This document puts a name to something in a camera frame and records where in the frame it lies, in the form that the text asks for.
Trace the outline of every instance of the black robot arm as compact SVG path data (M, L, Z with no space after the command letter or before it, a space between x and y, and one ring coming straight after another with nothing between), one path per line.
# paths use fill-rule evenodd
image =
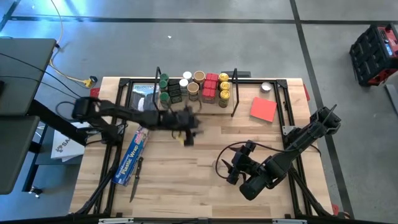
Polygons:
M295 128L286 136L288 147L268 157L262 163L252 160L249 155L254 151L256 143L248 141L236 151L232 164L229 165L227 181L236 184L239 174L250 175L239 190L248 200L253 200L263 188L273 189L286 176L292 167L292 162L315 140L326 134L335 134L340 127L340 119L333 110L327 107L319 109L310 118L310 124L304 128Z
M184 110L178 111L138 111L93 97L81 97L76 100L72 118L90 123L92 127L101 132L104 143L116 144L121 139L118 134L119 128L108 124L102 118L103 116L139 123L143 128L149 130L185 131L187 135L185 145L188 146L193 144L194 134L191 129L197 128L200 124L191 107L185 107Z

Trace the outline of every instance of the wooden tabletop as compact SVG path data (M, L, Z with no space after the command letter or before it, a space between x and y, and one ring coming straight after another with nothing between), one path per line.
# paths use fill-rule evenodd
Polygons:
M99 98L115 101L120 77L104 77ZM296 126L309 123L310 111L303 82L299 78L287 79L290 101ZM249 115L255 96L275 101L274 92L261 93L259 85L240 84L240 103L233 118L230 115L200 115L203 134L195 138L193 147L183 147L172 139L169 131L153 131L142 156L140 181L134 200L129 203L131 179L127 187L117 185L112 214L123 212L124 217L157 218L282 218L294 214L289 181L284 179L272 190L264 189L254 200L246 200L237 185L231 185L215 173L215 160L228 144L237 141L256 141L277 149L283 149L277 113L272 123ZM122 158L137 129L128 123L123 142ZM98 185L105 152L100 143L86 147L72 198L70 211L75 212L88 200ZM256 161L263 161L274 151L257 147L251 154ZM233 152L226 151L221 158L230 161ZM307 185L328 212L331 202L319 153L308 148L302 154ZM226 175L226 167L220 164L220 173ZM302 194L297 187L298 200L304 212ZM101 211L106 205L108 188L104 191Z

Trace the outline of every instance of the green lid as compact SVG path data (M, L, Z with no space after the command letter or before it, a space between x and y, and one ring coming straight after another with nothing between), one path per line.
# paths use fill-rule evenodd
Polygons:
M169 79L169 75L166 73L162 73L160 74L160 80L168 80Z
M166 82L166 80L161 80L161 81L159 82L159 86L160 86L161 88L166 88L166 87L167 87L167 82Z
M167 101L167 100L169 100L169 94L168 93L166 93L166 92L163 92L163 93L161 93L160 94L160 100L161 101Z

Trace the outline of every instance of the desk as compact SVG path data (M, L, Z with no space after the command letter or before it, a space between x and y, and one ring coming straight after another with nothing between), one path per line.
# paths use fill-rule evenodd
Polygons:
M118 77L104 77L99 98L114 102L118 89ZM295 124L309 123L310 112L301 79L287 79ZM259 85L239 84L240 103L235 116L201 115L204 134L195 138L193 147L182 147L171 138L168 131L151 132L144 149L142 170L137 192L132 203L129 198L132 181L127 187L117 185L112 215L123 212L124 217L159 218L281 218L293 213L289 181L283 180L275 189L264 189L253 201L246 200L239 192L239 185L230 185L215 174L214 164L222 148L236 141L253 141L283 149L277 113L274 122L267 123L249 116L255 96L274 99L274 94L261 93ZM128 122L122 156L126 152L137 124ZM70 207L77 211L88 200L98 185L105 146L90 144L83 156L75 192ZM275 152L257 147L251 157L263 161ZM222 158L230 161L233 152ZM328 212L332 212L325 175L319 153L308 148L302 154L309 189ZM225 175L226 168L220 168ZM102 209L108 191L105 189ZM304 210L302 194L298 190L301 211Z
M14 188L39 124L39 117L0 118L0 124L0 169L2 170L0 172L0 195L2 195L11 193Z
M54 47L54 39L0 39L0 53L41 70L47 68ZM28 149L36 155L22 190L30 190L38 168L37 153L41 148L40 144L32 142L39 120L82 145L86 143L85 134L77 133L74 125L34 99L43 75L43 71L0 55L0 80L5 83L0 94L0 127L4 132L0 134L0 158L5 159L0 161L0 195L12 190ZM37 118L37 122L26 115Z

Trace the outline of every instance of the gray floor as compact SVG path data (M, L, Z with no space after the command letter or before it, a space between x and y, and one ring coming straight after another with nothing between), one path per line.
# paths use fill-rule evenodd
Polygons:
M0 4L6 12L12 1ZM294 19L289 0L79 0L55 1L62 15L117 18L182 19ZM302 20L398 21L395 0L296 0ZM22 0L13 16L56 15L50 1ZM160 66L180 76L186 70L252 71L253 77L303 78L317 106L295 24L115 23L64 22L63 52L55 64L67 74L88 78L153 76ZM310 59L323 103L338 104L343 120L333 136L349 198L357 219L396 223L398 215L398 116L381 86L361 88L354 79L348 56L350 45L368 25L303 25ZM0 33L12 37L57 39L59 22L8 21ZM51 77L44 81L65 90ZM89 91L64 80L81 95ZM387 83L398 86L398 77ZM36 98L51 109L71 100L41 85ZM62 108L70 114L67 105ZM335 176L324 141L323 167L332 202L341 205ZM25 166L19 179L26 175ZM72 197L78 166L43 166L35 185L52 189L36 200L20 192L21 181L10 195L0 197L0 220L64 215ZM20 205L27 209L17 210Z

